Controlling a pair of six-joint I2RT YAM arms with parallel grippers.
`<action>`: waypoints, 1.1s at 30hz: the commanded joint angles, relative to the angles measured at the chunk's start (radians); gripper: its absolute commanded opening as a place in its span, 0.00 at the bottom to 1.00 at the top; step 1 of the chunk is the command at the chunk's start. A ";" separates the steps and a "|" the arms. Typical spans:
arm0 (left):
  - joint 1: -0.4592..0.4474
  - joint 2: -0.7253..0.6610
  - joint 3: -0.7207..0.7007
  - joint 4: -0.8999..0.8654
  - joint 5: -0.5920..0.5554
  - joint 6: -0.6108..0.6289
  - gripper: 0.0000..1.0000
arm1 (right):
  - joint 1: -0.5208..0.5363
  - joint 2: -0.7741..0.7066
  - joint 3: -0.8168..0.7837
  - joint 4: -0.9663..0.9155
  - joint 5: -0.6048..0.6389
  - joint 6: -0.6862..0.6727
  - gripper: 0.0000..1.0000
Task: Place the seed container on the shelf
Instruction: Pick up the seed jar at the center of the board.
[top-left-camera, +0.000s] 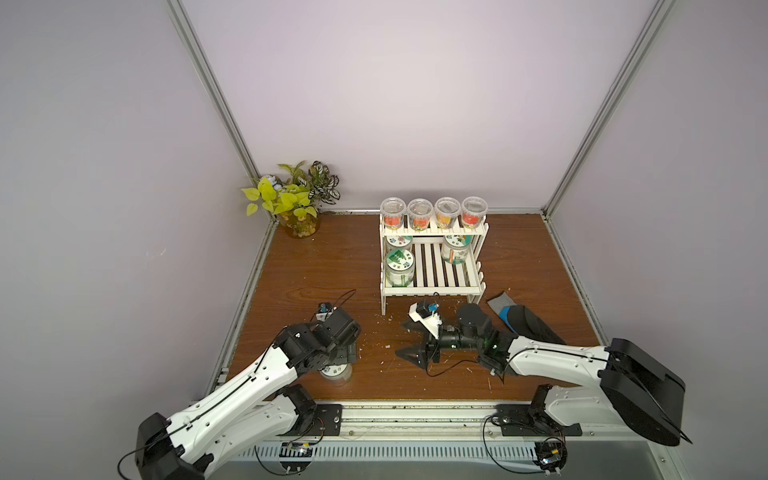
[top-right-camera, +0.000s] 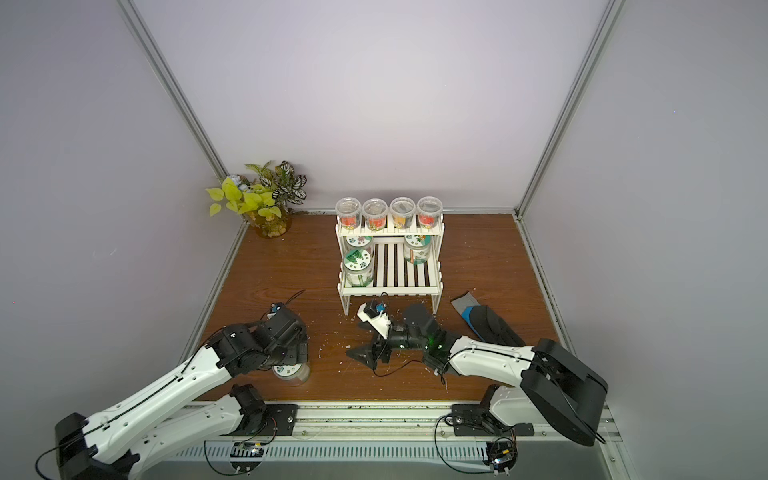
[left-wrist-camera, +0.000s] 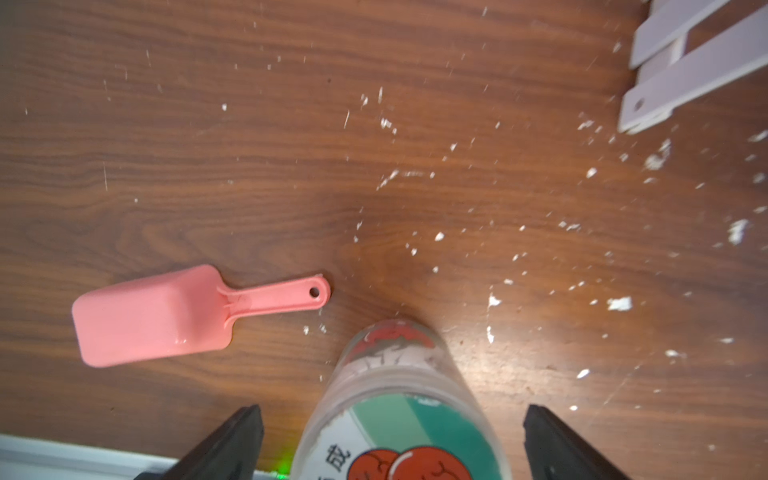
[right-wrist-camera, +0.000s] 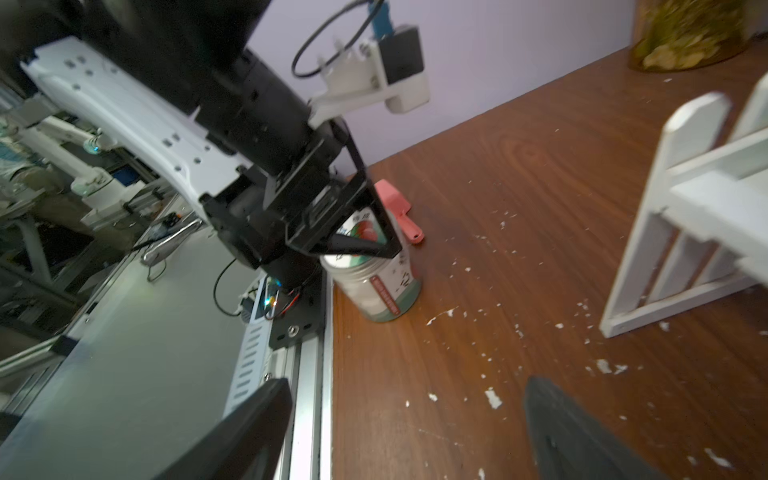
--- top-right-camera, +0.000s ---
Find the jar with strawberry lid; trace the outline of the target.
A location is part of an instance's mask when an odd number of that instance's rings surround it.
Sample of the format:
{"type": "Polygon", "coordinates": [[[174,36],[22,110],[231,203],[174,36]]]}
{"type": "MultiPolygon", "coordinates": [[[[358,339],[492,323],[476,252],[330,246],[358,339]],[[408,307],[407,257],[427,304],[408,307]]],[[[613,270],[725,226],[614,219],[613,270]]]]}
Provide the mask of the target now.
{"type": "Polygon", "coordinates": [[[294,365],[279,365],[272,368],[274,375],[288,385],[301,385],[310,377],[311,368],[308,363],[294,365]]]}

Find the jar with tree lid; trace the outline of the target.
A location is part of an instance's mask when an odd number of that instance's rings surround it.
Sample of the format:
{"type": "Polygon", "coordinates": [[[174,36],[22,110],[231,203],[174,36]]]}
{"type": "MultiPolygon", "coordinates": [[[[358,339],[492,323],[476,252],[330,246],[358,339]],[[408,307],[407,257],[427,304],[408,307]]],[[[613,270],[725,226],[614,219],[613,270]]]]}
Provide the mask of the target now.
{"type": "Polygon", "coordinates": [[[371,254],[365,249],[353,249],[342,260],[344,277],[351,287],[367,287],[374,278],[374,263],[371,254]]]}

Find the jar with orange flower lid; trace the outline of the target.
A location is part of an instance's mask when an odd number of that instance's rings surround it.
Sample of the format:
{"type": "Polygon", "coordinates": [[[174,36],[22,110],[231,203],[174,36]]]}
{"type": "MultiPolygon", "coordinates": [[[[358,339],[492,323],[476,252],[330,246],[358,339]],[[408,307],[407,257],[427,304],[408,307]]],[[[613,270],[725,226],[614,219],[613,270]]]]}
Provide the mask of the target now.
{"type": "Polygon", "coordinates": [[[430,235],[406,235],[404,259],[413,265],[424,264],[430,257],[432,237],[430,235]]]}

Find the clear seed container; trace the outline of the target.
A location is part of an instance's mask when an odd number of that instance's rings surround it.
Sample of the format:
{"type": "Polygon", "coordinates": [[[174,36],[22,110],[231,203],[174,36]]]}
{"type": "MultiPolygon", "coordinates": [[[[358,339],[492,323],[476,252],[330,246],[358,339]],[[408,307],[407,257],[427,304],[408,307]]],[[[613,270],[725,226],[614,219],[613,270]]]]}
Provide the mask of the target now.
{"type": "Polygon", "coordinates": [[[392,224],[396,229],[408,229],[413,223],[416,203],[409,197],[397,197],[389,205],[392,224]]]}
{"type": "Polygon", "coordinates": [[[388,220],[388,204],[380,198],[371,198],[362,205],[363,217],[366,227],[371,231],[380,231],[386,228],[388,220]]]}
{"type": "Polygon", "coordinates": [[[433,229],[442,219],[442,201],[434,196],[422,197],[416,204],[416,213],[418,225],[421,228],[433,229]]]}

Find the clear container red seeds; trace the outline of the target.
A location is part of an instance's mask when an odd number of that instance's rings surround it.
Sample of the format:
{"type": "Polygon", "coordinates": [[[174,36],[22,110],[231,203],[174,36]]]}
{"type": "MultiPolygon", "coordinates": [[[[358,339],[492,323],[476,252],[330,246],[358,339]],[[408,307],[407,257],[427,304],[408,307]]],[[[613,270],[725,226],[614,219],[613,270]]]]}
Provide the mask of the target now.
{"type": "Polygon", "coordinates": [[[354,197],[344,197],[335,205],[337,222],[340,227],[354,230],[362,222],[362,204],[354,197]]]}

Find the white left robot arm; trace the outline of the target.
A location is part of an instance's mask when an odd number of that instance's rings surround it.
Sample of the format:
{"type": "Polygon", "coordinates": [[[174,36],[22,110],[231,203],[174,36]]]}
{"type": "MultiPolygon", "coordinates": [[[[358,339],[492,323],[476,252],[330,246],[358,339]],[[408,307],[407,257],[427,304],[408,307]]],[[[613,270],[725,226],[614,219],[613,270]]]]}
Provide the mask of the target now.
{"type": "Polygon", "coordinates": [[[90,416],[60,420],[53,449],[60,478],[136,479],[210,437],[276,426],[252,385],[235,385],[201,410],[181,411],[240,375],[306,363],[308,340],[305,323],[284,304],[264,319],[216,330],[189,359],[137,393],[90,416]]]}

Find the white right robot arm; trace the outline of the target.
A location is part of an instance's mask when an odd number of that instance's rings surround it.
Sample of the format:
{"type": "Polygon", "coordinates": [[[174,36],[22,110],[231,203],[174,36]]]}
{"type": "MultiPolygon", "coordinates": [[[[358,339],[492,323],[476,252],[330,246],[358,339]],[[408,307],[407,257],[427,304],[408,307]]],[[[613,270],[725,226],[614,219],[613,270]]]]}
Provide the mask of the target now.
{"type": "Polygon", "coordinates": [[[542,339],[535,346],[483,342],[443,329],[422,304],[406,308],[397,322],[376,299],[360,305],[357,319],[373,333],[372,340],[349,349],[347,356],[372,371],[387,364],[396,350],[418,351],[421,363],[442,382],[448,375],[495,382],[483,400],[483,417],[513,426],[508,392],[518,388],[562,436],[583,446],[605,441],[599,423],[607,382],[554,340],[542,339]]]}

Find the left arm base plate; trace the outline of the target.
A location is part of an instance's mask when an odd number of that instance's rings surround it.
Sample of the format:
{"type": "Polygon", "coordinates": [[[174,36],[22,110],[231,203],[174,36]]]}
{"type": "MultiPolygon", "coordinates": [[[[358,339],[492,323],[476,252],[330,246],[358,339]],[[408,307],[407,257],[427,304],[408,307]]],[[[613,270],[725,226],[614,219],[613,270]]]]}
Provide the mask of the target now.
{"type": "Polygon", "coordinates": [[[266,404],[247,412],[231,436],[288,437],[293,434],[298,405],[290,403],[266,404]]]}

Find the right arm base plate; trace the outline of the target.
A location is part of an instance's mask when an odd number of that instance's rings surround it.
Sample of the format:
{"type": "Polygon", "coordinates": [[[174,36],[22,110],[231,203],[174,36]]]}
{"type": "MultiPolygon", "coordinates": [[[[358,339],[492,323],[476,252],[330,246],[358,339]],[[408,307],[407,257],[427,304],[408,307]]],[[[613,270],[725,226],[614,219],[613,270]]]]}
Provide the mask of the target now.
{"type": "Polygon", "coordinates": [[[533,437],[535,435],[531,423],[508,426],[479,404],[454,404],[446,421],[453,428],[454,435],[458,437],[533,437]]]}

